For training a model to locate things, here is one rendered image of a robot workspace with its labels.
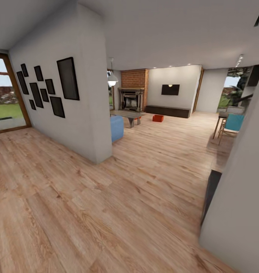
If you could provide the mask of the storage box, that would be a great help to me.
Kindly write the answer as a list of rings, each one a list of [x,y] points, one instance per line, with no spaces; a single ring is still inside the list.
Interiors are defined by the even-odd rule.
[[[153,121],[155,121],[155,122],[162,122],[163,121],[163,117],[164,116],[154,115],[153,116]]]

